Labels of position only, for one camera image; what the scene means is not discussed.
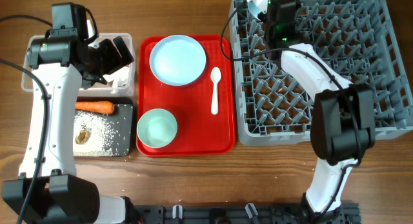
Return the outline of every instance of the wooden tabletop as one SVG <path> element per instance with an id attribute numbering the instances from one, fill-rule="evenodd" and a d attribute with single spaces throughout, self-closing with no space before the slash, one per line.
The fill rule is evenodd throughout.
<path id="1" fill-rule="evenodd" d="M 31 14 L 51 21 L 51 5 L 71 1 L 93 12 L 102 33 L 129 33 L 136 55 L 149 36 L 218 34 L 231 0 L 0 0 L 0 17 Z M 404 65 L 413 75 L 412 0 L 387 0 Z M 28 40 L 48 27 L 32 20 L 0 24 L 0 57 L 23 65 Z M 16 179 L 28 141 L 32 94 L 21 73 L 0 65 L 0 180 Z M 378 141 L 354 169 L 342 200 L 360 204 L 364 223 L 413 222 L 413 132 Z M 136 148 L 125 158 L 76 159 L 77 175 L 100 193 L 128 196 L 136 205 L 234 205 L 300 202 L 316 155 L 310 143 L 246 147 L 222 156 L 148 158 Z M 0 201 L 0 223 L 17 215 Z"/>

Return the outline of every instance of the orange carrot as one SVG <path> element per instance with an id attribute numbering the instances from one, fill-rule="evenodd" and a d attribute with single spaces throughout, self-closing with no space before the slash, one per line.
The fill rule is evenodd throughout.
<path id="1" fill-rule="evenodd" d="M 76 109 L 100 114 L 112 114 L 115 111 L 115 105 L 109 101 L 84 101 L 76 102 Z"/>

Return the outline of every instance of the black cable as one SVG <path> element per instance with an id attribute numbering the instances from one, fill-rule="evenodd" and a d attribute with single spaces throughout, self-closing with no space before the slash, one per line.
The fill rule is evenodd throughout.
<path id="1" fill-rule="evenodd" d="M 312 55 L 310 55 L 307 52 L 297 50 L 297 49 L 293 49 L 293 48 L 278 48 L 278 49 L 266 50 L 266 51 L 254 54 L 252 56 L 245 56 L 245 57 L 240 57 L 240 58 L 235 58 L 235 59 L 227 56 L 225 54 L 225 51 L 224 51 L 224 48 L 223 48 L 223 43 L 222 43 L 223 38 L 224 38 L 224 32 L 225 32 L 225 29 L 227 28 L 229 22 L 231 21 L 231 19 L 237 14 L 238 10 L 241 9 L 241 8 L 242 8 L 242 6 L 239 6 L 238 8 L 236 8 L 234 10 L 234 12 L 232 12 L 232 14 L 228 18 L 227 23 L 224 26 L 224 29 L 221 32 L 221 51 L 222 51 L 222 54 L 224 55 L 224 57 L 226 57 L 228 60 L 231 60 L 231 61 L 244 61 L 244 60 L 252 59 L 252 58 L 257 57 L 257 56 L 262 56 L 264 54 L 274 53 L 274 52 L 282 52 L 282 51 L 291 51 L 291 52 L 296 52 L 296 53 L 302 54 L 305 57 L 308 57 L 311 60 L 313 60 L 313 62 L 317 63 L 323 69 L 323 71 L 326 73 L 328 78 L 330 78 L 331 82 L 333 82 L 338 87 L 339 93 L 340 93 L 341 97 L 344 98 L 347 109 L 350 112 L 350 116 L 351 116 L 352 124 L 353 124 L 353 129 L 354 129 L 354 135 L 356 137 L 357 163 L 346 165 L 341 169 L 342 173 L 341 173 L 341 176 L 340 176 L 339 183 L 337 184 L 337 188 L 334 191 L 333 196 L 331 197 L 331 200 L 328 202 L 325 209 L 322 211 L 322 213 L 320 215 L 316 216 L 316 218 L 313 220 L 313 223 L 315 223 L 318 220 L 320 220 L 327 213 L 327 211 L 329 210 L 329 208 L 331 207 L 333 202 L 335 202 L 335 200 L 337 198 L 337 195 L 340 191 L 340 188 L 343 184 L 343 180 L 344 180 L 345 174 L 347 173 L 347 169 L 350 168 L 350 167 L 358 167 L 361 164 L 361 143 L 360 143 L 360 135 L 359 135 L 359 129 L 358 129 L 358 124 L 357 124 L 356 114 L 354 113 L 354 109 L 353 109 L 353 106 L 351 104 L 351 101 L 349 100 L 349 98 L 344 93 L 343 87 L 337 82 L 336 78 L 327 70 L 327 68 L 318 59 L 316 59 L 315 57 L 313 57 Z"/>
<path id="2" fill-rule="evenodd" d="M 43 23 L 46 24 L 46 25 L 53 26 L 52 23 L 50 23 L 50 22 L 48 22 L 48 21 L 46 21 L 46 20 L 43 20 L 43 19 L 38 18 L 38 17 L 34 17 L 34 16 L 32 16 L 32 15 L 25 15 L 25 14 L 17 14 L 17 15 L 10 15 L 10 16 L 6 16 L 6 17 L 2 17 L 2 18 L 0 18 L 0 22 L 6 21 L 6 20 L 9 20 L 9 19 L 13 19 L 13 18 L 33 19 L 33 20 L 36 20 L 36 21 L 43 22 Z"/>
<path id="3" fill-rule="evenodd" d="M 93 41 L 97 39 L 98 31 L 97 31 L 97 25 L 95 22 L 95 18 L 93 17 L 92 12 L 88 8 L 86 8 L 86 12 L 89 14 L 90 18 L 92 18 L 93 28 L 95 29 L 95 34 L 92 37 L 89 37 L 88 39 L 85 40 L 85 43 L 89 45 L 90 43 L 93 43 Z"/>
<path id="4" fill-rule="evenodd" d="M 37 76 L 35 76 L 33 73 L 31 73 L 31 71 L 26 70 L 21 66 L 15 65 L 14 63 L 11 63 L 11 62 L 9 62 L 7 60 L 4 60 L 4 59 L 1 59 L 1 58 L 0 58 L 0 63 L 4 63 L 5 65 L 11 66 L 15 69 L 18 69 L 18 70 L 22 71 L 23 73 L 25 73 L 26 75 L 28 75 L 29 77 L 31 77 L 34 80 L 34 82 L 36 82 L 37 85 L 40 88 L 40 91 L 41 91 L 41 94 L 42 94 L 42 99 L 43 99 L 43 104 L 44 104 L 43 126 L 42 126 L 42 129 L 41 129 L 39 150 L 37 151 L 36 165 L 35 165 L 35 168 L 34 168 L 32 182 L 31 182 L 31 184 L 28 188 L 26 198 L 23 201 L 23 205 L 21 206 L 19 218 L 17 219 L 17 224 L 21 224 L 22 221 L 23 221 L 23 218 L 25 216 L 27 206 L 30 202 L 30 198 L 31 198 L 32 193 L 34 191 L 37 175 L 39 174 L 40 167 L 41 167 L 41 162 L 42 162 L 42 158 L 43 158 L 43 151 L 45 149 L 45 143 L 46 143 L 47 123 L 48 123 L 48 118 L 49 118 L 48 117 L 48 113 L 49 113 L 48 99 L 49 98 L 48 98 L 46 87 L 44 86 L 44 84 L 42 84 L 42 82 L 39 80 L 39 78 L 37 78 Z"/>

